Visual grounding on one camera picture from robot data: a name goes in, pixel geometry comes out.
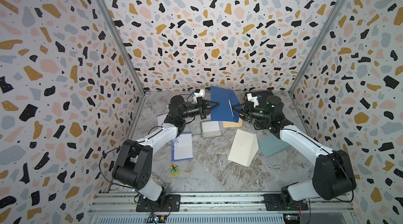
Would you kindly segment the dark blue envelope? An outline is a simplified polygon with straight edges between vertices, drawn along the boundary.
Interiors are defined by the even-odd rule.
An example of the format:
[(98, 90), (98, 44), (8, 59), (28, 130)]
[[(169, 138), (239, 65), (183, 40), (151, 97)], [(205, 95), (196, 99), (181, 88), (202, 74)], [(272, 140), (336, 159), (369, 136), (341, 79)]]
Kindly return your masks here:
[(219, 103), (211, 112), (211, 121), (239, 122), (239, 113), (232, 109), (233, 105), (240, 104), (233, 90), (212, 86), (211, 101)]

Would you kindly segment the yellow envelope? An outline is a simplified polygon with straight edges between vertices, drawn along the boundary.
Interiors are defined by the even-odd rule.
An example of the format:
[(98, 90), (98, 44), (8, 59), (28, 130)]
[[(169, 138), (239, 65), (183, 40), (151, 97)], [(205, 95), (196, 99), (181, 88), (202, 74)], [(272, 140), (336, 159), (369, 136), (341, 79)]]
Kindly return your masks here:
[(238, 122), (222, 122), (224, 128), (242, 127), (243, 121), (239, 119)]

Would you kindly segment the white letter paper green border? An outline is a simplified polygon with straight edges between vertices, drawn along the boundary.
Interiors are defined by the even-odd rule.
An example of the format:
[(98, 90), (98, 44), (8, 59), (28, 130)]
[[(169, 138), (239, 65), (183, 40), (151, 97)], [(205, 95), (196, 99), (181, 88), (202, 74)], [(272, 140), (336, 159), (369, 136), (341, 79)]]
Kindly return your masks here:
[(218, 121), (204, 121), (200, 123), (200, 133), (203, 138), (215, 138), (221, 136)]

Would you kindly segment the cream envelope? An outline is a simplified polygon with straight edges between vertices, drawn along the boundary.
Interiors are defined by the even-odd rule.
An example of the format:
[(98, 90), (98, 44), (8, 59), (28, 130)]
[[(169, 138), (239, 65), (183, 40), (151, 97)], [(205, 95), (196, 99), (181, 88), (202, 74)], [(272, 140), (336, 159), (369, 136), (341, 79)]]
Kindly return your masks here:
[(259, 149), (257, 135), (237, 130), (228, 160), (249, 167)]

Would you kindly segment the light teal envelope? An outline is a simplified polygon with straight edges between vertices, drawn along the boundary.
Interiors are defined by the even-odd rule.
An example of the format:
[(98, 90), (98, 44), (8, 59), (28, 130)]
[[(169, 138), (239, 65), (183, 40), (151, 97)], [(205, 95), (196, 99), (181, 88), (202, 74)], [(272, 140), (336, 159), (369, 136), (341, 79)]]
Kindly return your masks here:
[(276, 155), (291, 147), (290, 144), (276, 138), (274, 135), (268, 135), (258, 139), (258, 146), (265, 157)]

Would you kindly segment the white letter paper blue border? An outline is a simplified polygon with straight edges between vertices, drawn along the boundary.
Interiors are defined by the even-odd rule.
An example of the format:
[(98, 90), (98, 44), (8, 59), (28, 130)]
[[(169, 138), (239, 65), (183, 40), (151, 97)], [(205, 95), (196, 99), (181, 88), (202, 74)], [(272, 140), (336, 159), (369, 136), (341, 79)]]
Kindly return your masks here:
[(191, 132), (184, 132), (171, 140), (172, 162), (193, 160), (193, 139)]

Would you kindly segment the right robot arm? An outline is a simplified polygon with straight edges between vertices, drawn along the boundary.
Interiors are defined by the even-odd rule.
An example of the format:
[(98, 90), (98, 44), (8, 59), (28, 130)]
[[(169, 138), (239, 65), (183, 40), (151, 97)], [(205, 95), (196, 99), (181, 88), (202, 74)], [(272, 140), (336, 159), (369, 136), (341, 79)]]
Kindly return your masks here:
[(287, 206), (313, 198), (332, 200), (353, 193), (356, 181), (349, 155), (343, 150), (335, 151), (324, 146), (304, 134), (285, 117), (283, 107), (283, 102), (275, 95), (267, 96), (266, 102), (261, 103), (250, 93), (247, 94), (247, 102), (232, 106), (242, 120), (261, 124), (264, 129), (268, 129), (277, 139), (290, 144), (314, 165), (311, 179), (282, 187), (281, 203)]

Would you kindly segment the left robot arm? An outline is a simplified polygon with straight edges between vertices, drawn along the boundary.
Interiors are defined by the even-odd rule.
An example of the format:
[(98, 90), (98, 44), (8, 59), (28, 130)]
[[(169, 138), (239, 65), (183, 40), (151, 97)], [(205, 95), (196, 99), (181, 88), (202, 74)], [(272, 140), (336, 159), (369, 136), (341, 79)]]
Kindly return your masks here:
[(218, 102), (202, 97), (197, 97), (195, 103), (186, 102), (182, 96), (172, 97), (168, 105), (169, 112), (160, 127), (142, 139), (126, 140), (123, 143), (112, 178), (131, 187), (152, 203), (164, 203), (166, 189), (151, 178), (153, 154), (183, 133), (187, 118), (199, 116), (206, 119), (217, 107)]

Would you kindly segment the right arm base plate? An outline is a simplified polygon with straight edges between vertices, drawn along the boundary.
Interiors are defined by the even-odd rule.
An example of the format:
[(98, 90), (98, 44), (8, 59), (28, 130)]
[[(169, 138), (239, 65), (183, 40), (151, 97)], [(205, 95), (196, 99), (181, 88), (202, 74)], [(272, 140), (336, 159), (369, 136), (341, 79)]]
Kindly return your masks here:
[(289, 196), (283, 194), (264, 194), (263, 203), (266, 211), (306, 211), (309, 210), (306, 200), (294, 201)]

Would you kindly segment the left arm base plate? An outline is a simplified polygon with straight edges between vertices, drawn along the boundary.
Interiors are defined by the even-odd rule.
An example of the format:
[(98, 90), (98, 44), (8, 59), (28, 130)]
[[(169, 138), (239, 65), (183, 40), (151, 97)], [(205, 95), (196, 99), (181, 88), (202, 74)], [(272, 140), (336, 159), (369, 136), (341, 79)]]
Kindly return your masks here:
[(157, 201), (151, 201), (143, 196), (138, 199), (136, 212), (179, 212), (181, 195), (161, 195)]

